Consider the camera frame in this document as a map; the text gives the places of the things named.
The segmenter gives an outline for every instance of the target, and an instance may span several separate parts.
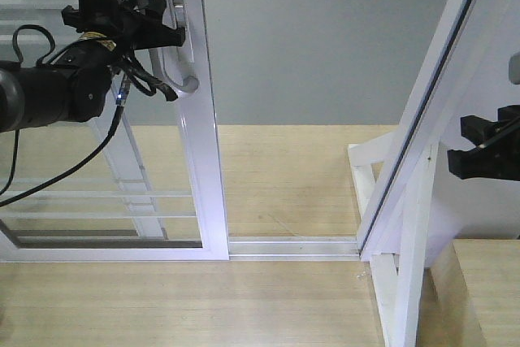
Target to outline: white wooden stand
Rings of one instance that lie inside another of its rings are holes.
[[[375,188],[371,164],[384,160],[391,143],[392,134],[389,133],[365,144],[349,145],[350,166],[362,218]],[[396,227],[402,219],[402,229],[388,230],[394,233],[401,230],[398,270],[394,254],[375,252],[370,256],[375,296],[387,347],[415,345],[437,148],[438,143],[435,143],[422,152],[390,216],[390,227]],[[389,238],[383,237],[379,247],[382,248]]]

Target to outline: black bracket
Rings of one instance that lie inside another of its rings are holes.
[[[448,151],[452,174],[461,179],[520,181],[520,105],[498,109],[496,122],[475,115],[462,117],[461,135],[476,147]]]
[[[134,10],[137,0],[79,0],[79,8],[62,10],[63,22],[78,33],[94,31],[118,37],[125,50],[141,50],[164,46],[182,46],[184,28],[163,24],[167,0],[150,0],[143,12]]]

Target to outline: wooden platform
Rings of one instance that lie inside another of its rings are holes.
[[[360,262],[0,264],[2,347],[383,347]]]
[[[455,240],[431,268],[452,346],[520,345],[520,241]]]

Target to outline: cable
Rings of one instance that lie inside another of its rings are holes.
[[[166,100],[168,102],[173,102],[175,101],[179,96],[177,95],[177,93],[175,92],[175,90],[170,87],[169,85],[167,85],[166,83],[164,83],[162,80],[160,80],[159,78],[153,76],[153,75],[150,75],[144,68],[143,66],[141,65],[141,63],[139,63],[139,61],[137,60],[136,58],[136,55],[131,51],[131,52],[128,52],[123,60],[123,63],[127,63],[131,70],[132,70],[132,75],[133,76],[136,76],[138,77],[139,79],[143,80],[144,82],[146,82],[146,84],[149,86],[149,91],[146,90],[146,91],[143,91],[141,89],[141,87],[143,89],[145,89],[142,85],[137,85],[135,82],[134,82],[134,85],[144,94],[148,95],[148,96],[151,96],[151,95],[155,95],[155,93],[157,92],[157,90],[161,91],[162,94],[164,94],[164,97],[166,98]]]
[[[15,145],[13,146],[13,160],[11,162],[11,172],[9,173],[9,179],[7,180],[6,185],[0,190],[0,195],[4,194],[10,187],[11,183],[13,183],[13,179],[15,177],[16,171],[16,159],[18,158],[18,141],[20,140],[20,131],[15,131]]]
[[[132,81],[132,83],[135,85],[135,87],[142,92],[144,95],[148,97],[153,97],[157,90],[153,85],[148,84],[149,89],[147,89],[137,78],[139,77],[136,75],[136,68],[133,66],[133,64],[126,58],[123,58],[118,64],[118,67],[120,67],[124,73],[128,76],[128,79]]]
[[[45,38],[49,41],[50,49],[47,53],[45,53],[43,56],[41,56],[37,61],[36,65],[41,66],[43,63],[43,59],[47,57],[49,54],[54,52],[54,49],[56,49],[56,42],[54,41],[54,38],[52,37],[52,34],[49,30],[44,28],[43,26],[40,26],[39,24],[22,24],[19,28],[15,30],[13,33],[13,37],[11,40],[11,43],[13,45],[13,50],[15,51],[16,57],[18,58],[18,62],[21,64],[24,62],[24,55],[22,54],[22,51],[20,50],[20,47],[18,45],[18,33],[21,30],[36,30],[40,33],[42,33]]]
[[[117,106],[115,108],[114,112],[114,118],[112,119],[112,124],[110,125],[110,129],[108,130],[108,133],[106,134],[105,139],[102,141],[101,144],[97,146],[97,148],[92,151],[91,154],[89,154],[86,158],[81,160],[79,163],[77,163],[74,167],[70,168],[69,170],[63,172],[62,174],[47,180],[46,182],[39,184],[36,187],[33,187],[32,189],[29,189],[27,191],[24,191],[23,193],[20,193],[18,195],[15,195],[14,197],[8,198],[5,201],[0,202],[0,207],[4,207],[7,205],[10,205],[13,202],[19,201],[20,199],[26,198],[29,195],[33,195],[34,193],[37,193],[40,190],[46,189],[47,187],[51,186],[52,184],[55,184],[59,182],[62,179],[65,179],[66,177],[72,175],[76,171],[78,171],[80,168],[82,168],[85,164],[90,162],[93,158],[95,158],[99,152],[102,151],[103,148],[109,143],[109,141],[112,139],[112,137],[115,135],[115,131],[117,130],[117,127],[119,125],[119,122],[121,120],[121,116],[123,115],[124,106]]]

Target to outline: white frame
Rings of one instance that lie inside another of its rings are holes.
[[[110,106],[115,106],[115,95],[119,90],[119,87],[114,84],[112,83],[112,90],[106,95],[107,104]],[[111,122],[111,113],[108,113],[108,111],[104,111],[100,117],[89,121],[89,126],[99,142],[105,138]],[[145,192],[152,189],[146,171],[141,168],[144,163],[130,123],[124,113],[118,132],[105,147],[103,153],[112,175],[118,180],[120,190]],[[158,211],[157,202],[153,197],[129,197],[124,199],[130,212],[147,214]],[[160,219],[133,219],[132,221],[139,237],[164,237]]]
[[[401,122],[394,132],[374,192],[366,206],[361,226],[357,231],[362,261],[368,262],[373,254],[380,252],[382,245],[386,243],[382,238],[388,237],[388,232],[392,232],[393,236],[399,236],[399,229],[392,227],[390,222],[394,210],[401,202],[405,186],[410,180],[419,156],[427,145],[439,141],[466,91],[467,84],[460,84],[453,89],[447,85],[436,88],[436,78],[443,71],[443,55],[453,48],[453,46],[450,48],[450,45],[457,43],[458,34],[464,23],[464,12],[470,7],[468,2],[469,0],[448,0],[440,17]],[[430,95],[428,90],[432,84],[435,88]],[[421,113],[419,108],[423,105],[427,106],[427,109]]]
[[[249,261],[359,261],[353,236],[231,237],[229,254]]]
[[[17,248],[8,237],[0,234],[0,260],[59,262],[229,259],[228,229],[202,0],[184,0],[184,7],[192,34],[194,59],[192,76],[198,79],[198,89],[195,93],[179,99],[175,104],[177,123],[188,163],[202,248],[28,249]]]

